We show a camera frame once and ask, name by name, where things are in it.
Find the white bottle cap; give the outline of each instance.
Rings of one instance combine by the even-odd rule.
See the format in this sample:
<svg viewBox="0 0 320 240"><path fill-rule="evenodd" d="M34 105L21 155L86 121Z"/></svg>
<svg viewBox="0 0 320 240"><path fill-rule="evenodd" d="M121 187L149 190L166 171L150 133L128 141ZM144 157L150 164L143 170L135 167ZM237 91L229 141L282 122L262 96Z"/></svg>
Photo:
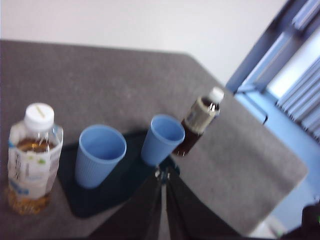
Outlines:
<svg viewBox="0 0 320 240"><path fill-rule="evenodd" d="M219 87L212 88L211 92L208 95L208 98L214 103L221 103L222 99L224 99L224 91L222 91Z"/></svg>
<svg viewBox="0 0 320 240"><path fill-rule="evenodd" d="M24 115L24 123L28 129L34 132L49 130L55 120L55 112L51 106L45 103L32 103Z"/></svg>

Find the white wall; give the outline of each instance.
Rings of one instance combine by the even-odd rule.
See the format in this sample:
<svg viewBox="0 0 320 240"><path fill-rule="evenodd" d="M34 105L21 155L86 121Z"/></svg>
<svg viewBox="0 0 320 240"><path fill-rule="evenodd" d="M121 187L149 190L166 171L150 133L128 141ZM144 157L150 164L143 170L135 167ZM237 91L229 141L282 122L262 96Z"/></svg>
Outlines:
<svg viewBox="0 0 320 240"><path fill-rule="evenodd" d="M318 57L320 57L320 27L272 79L267 90L276 98L281 98Z"/></svg>
<svg viewBox="0 0 320 240"><path fill-rule="evenodd" d="M1 0L1 38L193 55L223 84L286 0Z"/></svg>

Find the plastic bottle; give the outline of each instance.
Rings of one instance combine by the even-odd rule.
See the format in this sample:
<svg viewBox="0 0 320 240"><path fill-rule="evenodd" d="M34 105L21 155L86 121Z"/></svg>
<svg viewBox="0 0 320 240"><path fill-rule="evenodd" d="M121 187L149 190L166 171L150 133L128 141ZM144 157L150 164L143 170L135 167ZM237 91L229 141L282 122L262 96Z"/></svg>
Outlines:
<svg viewBox="0 0 320 240"><path fill-rule="evenodd" d="M33 103L10 129L8 202L21 215L37 214L49 204L63 145L54 116L49 105Z"/></svg>
<svg viewBox="0 0 320 240"><path fill-rule="evenodd" d="M173 151L177 156L184 157L204 134L206 127L220 114L219 104L224 92L214 87L206 96L199 96L192 105L190 112L182 120L185 130L184 141Z"/></svg>

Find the gray carpet surface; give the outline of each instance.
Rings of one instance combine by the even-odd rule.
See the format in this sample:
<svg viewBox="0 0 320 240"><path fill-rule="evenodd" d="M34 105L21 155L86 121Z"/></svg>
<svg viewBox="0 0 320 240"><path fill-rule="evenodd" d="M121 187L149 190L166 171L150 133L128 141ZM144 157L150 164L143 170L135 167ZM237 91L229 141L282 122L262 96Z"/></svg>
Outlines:
<svg viewBox="0 0 320 240"><path fill-rule="evenodd" d="M156 114L181 120L199 95L221 85L195 59L165 53L1 41L0 238L83 237L120 206L80 219L60 183L37 216L8 207L8 136L30 103L44 102L64 128L64 144L92 124L122 133L147 128ZM252 231L307 174L305 165L226 89L221 114L187 157L175 158L182 180L241 234ZM168 231L160 230L160 239Z"/></svg>

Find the brown liquid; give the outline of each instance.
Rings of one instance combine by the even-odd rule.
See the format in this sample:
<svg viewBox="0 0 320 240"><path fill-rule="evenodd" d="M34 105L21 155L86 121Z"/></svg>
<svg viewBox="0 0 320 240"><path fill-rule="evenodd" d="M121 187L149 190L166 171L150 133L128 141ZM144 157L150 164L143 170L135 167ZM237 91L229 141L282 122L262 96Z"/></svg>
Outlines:
<svg viewBox="0 0 320 240"><path fill-rule="evenodd" d="M191 148L196 144L196 142L199 140L199 138L201 138L203 134L201 133L198 134L191 131L185 124L185 120L183 120L181 124L184 127L184 131L185 131L184 141L179 146L176 147L173 153L176 154L177 156L184 157L189 153Z"/></svg>
<svg viewBox="0 0 320 240"><path fill-rule="evenodd" d="M17 148L23 152L32 151L35 153L44 153L53 149L55 145L52 142L34 138L25 138L17 144ZM9 189L8 202L11 208L20 215L38 214L43 210L50 202L50 194L38 198L18 198L15 191Z"/></svg>
<svg viewBox="0 0 320 240"><path fill-rule="evenodd" d="M23 152L32 151L35 153L49 152L55 145L46 140L39 140L34 138L25 138L21 140L16 147Z"/></svg>
<svg viewBox="0 0 320 240"><path fill-rule="evenodd" d="M219 110L219 104L212 102L210 99L203 97L201 99L203 104L208 107L208 112L214 112ZM173 153L177 156L184 157L189 153L191 148L196 144L196 142L201 138L203 132L197 133L192 131L190 128L187 127L185 120L181 122L182 126L184 127L185 137L184 141L173 150Z"/></svg>

